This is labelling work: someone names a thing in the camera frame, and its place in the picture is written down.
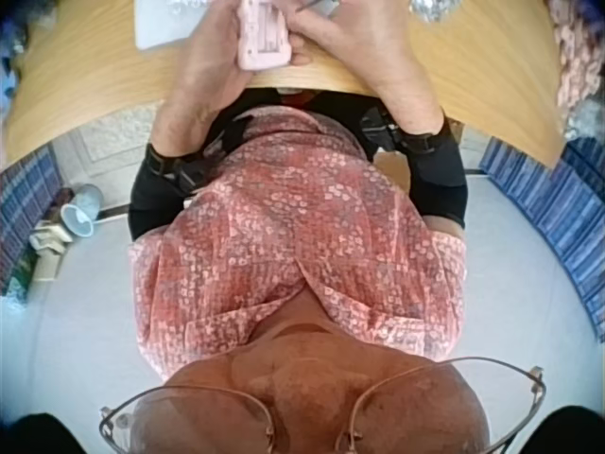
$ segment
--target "wooden table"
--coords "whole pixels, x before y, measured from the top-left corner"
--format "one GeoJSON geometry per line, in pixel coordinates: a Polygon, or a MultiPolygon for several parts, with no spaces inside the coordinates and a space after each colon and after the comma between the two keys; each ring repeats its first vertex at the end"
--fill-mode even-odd
{"type": "MultiPolygon", "coordinates": [[[[56,27],[34,30],[24,58],[5,138],[10,162],[100,116],[166,96],[178,46],[142,53],[133,35],[132,0],[60,1],[56,27]]],[[[555,165],[560,64],[543,0],[464,0],[442,24],[414,19],[411,36],[448,116],[555,165]]],[[[252,85],[369,92],[314,52],[314,64],[266,72],[252,85]]]]}

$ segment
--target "white floor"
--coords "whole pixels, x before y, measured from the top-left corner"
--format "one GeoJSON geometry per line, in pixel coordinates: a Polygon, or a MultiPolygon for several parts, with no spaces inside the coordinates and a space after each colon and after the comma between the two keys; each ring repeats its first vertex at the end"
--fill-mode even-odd
{"type": "MultiPolygon", "coordinates": [[[[454,356],[542,366],[548,393],[532,428],[563,405],[602,412],[603,349],[563,269],[491,183],[470,186],[466,323],[454,356]]],[[[69,251],[58,281],[35,286],[25,309],[1,307],[5,420],[48,411],[87,452],[110,452],[98,409],[160,384],[135,344],[128,245],[124,219],[101,224],[69,251]]]]}

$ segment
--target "floral shirt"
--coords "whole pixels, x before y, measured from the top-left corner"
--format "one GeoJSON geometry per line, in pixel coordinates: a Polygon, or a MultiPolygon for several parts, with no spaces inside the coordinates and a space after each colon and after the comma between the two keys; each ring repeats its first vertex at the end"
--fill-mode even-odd
{"type": "Polygon", "coordinates": [[[428,230],[333,120],[287,107],[248,114],[244,145],[217,178],[132,246],[150,364],[167,378],[245,344],[305,285],[362,341],[447,355],[460,332],[464,243],[428,230]]]}

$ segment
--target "pink plastic object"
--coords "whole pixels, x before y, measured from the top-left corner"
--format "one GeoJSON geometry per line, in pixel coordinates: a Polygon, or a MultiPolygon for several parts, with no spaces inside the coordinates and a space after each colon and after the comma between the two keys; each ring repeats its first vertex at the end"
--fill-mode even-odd
{"type": "Polygon", "coordinates": [[[292,58],[284,15],[270,0],[242,0],[238,64],[246,71],[287,65],[292,58]]]}

